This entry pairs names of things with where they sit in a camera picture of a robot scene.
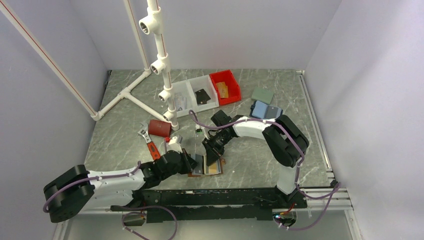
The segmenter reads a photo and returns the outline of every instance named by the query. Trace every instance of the black card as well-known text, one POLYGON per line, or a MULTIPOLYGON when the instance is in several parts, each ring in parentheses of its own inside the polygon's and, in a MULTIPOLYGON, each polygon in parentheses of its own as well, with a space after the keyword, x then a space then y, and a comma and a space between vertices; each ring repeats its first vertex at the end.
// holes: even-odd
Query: black card
POLYGON ((199 91, 194 92, 196 94, 197 105, 206 104, 211 97, 206 93, 206 91, 202 88, 199 91))

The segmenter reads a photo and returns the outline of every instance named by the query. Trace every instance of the marble table surface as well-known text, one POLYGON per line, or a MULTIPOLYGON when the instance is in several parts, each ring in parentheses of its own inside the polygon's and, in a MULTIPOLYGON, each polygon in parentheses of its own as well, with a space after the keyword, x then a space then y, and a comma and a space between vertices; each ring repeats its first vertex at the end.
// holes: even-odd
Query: marble table surface
MULTIPOLYGON (((222 69, 175 69, 171 71, 173 82, 208 75, 222 69)), ((218 110, 227 115, 248 116, 253 100, 250 98, 255 87, 274 92, 271 105, 283 109, 299 129, 309 139, 310 146, 300 171, 302 187, 328 186, 326 164, 320 152, 318 137, 315 134, 311 114, 302 85, 293 69, 231 69, 237 80, 242 99, 219 108, 197 114, 199 120, 213 125, 211 116, 218 110)), ((125 86, 132 83, 143 70, 114 70, 101 106, 109 103, 125 86)), ((166 104, 158 99, 163 89, 161 75, 151 74, 143 80, 131 94, 159 113, 167 110, 166 104)), ((121 100, 95 125, 90 146, 85 159, 88 170, 113 171, 134 167, 137 161, 152 161, 145 140, 137 134, 140 122, 149 122, 154 117, 128 99, 121 100)), ((183 137, 182 147, 188 153, 205 154, 203 136, 196 136, 195 123, 190 116, 178 118, 180 129, 172 136, 183 137)), ((161 153, 164 152, 162 137, 151 136, 161 153)), ((225 146, 223 157, 226 164, 223 174, 207 177, 174 175, 164 180, 154 189, 226 189, 274 187, 278 180, 279 163, 274 159, 265 141, 255 138, 234 138, 225 146)))

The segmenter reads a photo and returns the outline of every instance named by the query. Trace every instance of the yellow item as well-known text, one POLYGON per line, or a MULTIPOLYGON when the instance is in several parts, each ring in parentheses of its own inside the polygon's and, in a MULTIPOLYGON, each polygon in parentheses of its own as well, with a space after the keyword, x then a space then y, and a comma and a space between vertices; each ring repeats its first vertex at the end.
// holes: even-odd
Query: yellow item
POLYGON ((209 166, 209 173, 210 174, 217 174, 218 173, 218 161, 212 163, 212 165, 209 166))
POLYGON ((216 87, 218 87, 219 96, 222 99, 228 98, 228 86, 225 84, 225 82, 218 82, 216 84, 216 87))

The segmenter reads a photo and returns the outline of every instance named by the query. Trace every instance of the pvc pipe fitting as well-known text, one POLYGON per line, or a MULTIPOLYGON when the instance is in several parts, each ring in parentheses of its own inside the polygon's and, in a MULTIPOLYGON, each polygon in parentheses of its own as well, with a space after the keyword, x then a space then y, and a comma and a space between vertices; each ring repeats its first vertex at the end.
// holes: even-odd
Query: pvc pipe fitting
POLYGON ((162 33, 162 14, 161 8, 158 11, 152 11, 149 7, 147 8, 147 16, 143 17, 138 21, 143 33, 149 35, 151 32, 154 34, 162 33))
POLYGON ((158 54, 157 60, 150 65, 150 68, 156 75, 159 75, 162 73, 163 70, 166 70, 166 72, 168 72, 169 65, 170 64, 168 54, 166 54, 166 56, 159 56, 158 54))
POLYGON ((100 112, 100 111, 98 111, 98 112, 96 112, 95 113, 95 115, 91 115, 91 118, 94 120, 94 121, 99 121, 100 119, 102 119, 102 117, 103 117, 104 115, 100 112))
POLYGON ((159 93, 158 97, 164 103, 168 100, 173 99, 174 98, 174 91, 173 91, 172 86, 171 86, 171 88, 166 88, 165 86, 163 86, 163 90, 159 93))
POLYGON ((174 116, 175 116, 175 110, 173 110, 173 111, 170 111, 170 109, 168 108, 168 111, 166 111, 164 114, 163 114, 163 117, 165 118, 165 120, 166 121, 171 121, 171 119, 172 118, 174 118, 174 116))

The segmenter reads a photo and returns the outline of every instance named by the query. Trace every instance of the white backdrop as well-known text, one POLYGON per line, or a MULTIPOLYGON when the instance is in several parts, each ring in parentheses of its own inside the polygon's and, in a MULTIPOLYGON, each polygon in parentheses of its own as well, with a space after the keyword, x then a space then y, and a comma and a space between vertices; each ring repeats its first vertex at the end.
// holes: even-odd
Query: white backdrop
MULTIPOLYGON (((106 67, 67 0, 8 1, 91 106, 106 67)), ((0 239, 49 240, 43 188, 84 163, 94 121, 0 13, 0 239)))
POLYGON ((424 239, 424 3, 343 0, 306 68, 365 240, 424 239))
MULTIPOLYGON (((341 0, 158 0, 171 67, 305 69, 341 0)), ((121 0, 71 0, 109 69, 142 69, 121 0)), ((145 0, 131 1, 137 19, 145 0)), ((142 35, 149 62, 153 36, 142 35)))

